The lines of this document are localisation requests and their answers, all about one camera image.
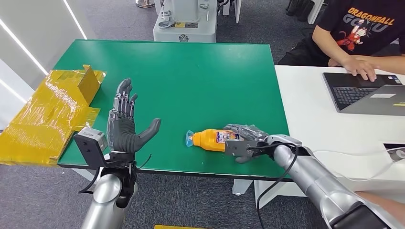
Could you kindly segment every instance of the gray carpet floor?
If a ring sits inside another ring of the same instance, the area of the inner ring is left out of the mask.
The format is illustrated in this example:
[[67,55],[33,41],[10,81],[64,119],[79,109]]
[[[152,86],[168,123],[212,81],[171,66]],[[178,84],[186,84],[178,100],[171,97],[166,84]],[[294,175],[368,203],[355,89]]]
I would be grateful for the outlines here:
[[[83,0],[100,39],[153,40],[154,8],[140,9],[134,0]],[[218,42],[270,44],[277,62],[302,39],[308,27],[284,14],[287,0],[245,0],[237,25],[218,18]],[[155,224],[210,229],[260,228],[252,187],[232,194],[231,179],[140,174],[139,193],[125,229],[152,229]],[[91,196],[78,194],[87,180],[70,169],[0,166],[0,228],[79,228]],[[262,209],[268,229],[323,229],[322,218],[307,198],[277,197]]]

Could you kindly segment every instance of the blue bottle cap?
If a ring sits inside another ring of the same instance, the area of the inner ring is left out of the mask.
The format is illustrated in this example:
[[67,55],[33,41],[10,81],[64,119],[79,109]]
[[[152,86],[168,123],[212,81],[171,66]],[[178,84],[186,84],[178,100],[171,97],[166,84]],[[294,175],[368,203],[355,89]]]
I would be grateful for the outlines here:
[[189,130],[186,133],[186,146],[187,147],[191,147],[194,145],[194,143],[192,142],[192,136],[194,135],[194,132]]

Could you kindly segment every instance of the orange bottle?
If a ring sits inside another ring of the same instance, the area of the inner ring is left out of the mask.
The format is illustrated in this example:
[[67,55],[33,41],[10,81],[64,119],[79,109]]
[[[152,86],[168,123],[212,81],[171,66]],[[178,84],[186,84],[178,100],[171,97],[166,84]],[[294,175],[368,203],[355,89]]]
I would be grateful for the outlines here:
[[189,130],[186,133],[186,146],[199,146],[210,151],[224,152],[226,140],[243,140],[243,138],[231,130],[207,129],[197,133]]

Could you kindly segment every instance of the black t-shirt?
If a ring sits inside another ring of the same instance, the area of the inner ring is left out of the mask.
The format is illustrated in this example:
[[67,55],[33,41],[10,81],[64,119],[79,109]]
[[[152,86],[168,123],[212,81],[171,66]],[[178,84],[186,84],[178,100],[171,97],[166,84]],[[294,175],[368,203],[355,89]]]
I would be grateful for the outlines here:
[[333,0],[318,26],[350,55],[370,56],[398,38],[405,54],[405,0]]

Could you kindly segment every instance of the white wall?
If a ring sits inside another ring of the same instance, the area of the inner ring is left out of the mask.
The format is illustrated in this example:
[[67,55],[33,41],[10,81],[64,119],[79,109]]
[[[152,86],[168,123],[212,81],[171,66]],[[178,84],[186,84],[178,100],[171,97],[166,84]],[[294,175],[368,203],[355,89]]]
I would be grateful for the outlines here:
[[34,90],[0,60],[0,130],[3,130]]
[[0,0],[0,130],[69,45],[84,39],[67,5],[86,38],[95,39],[79,0]]
[[[0,0],[0,20],[48,72],[75,39],[84,38],[66,3],[86,37],[96,38],[78,1]],[[43,71],[1,27],[0,59],[33,89],[45,77]]]

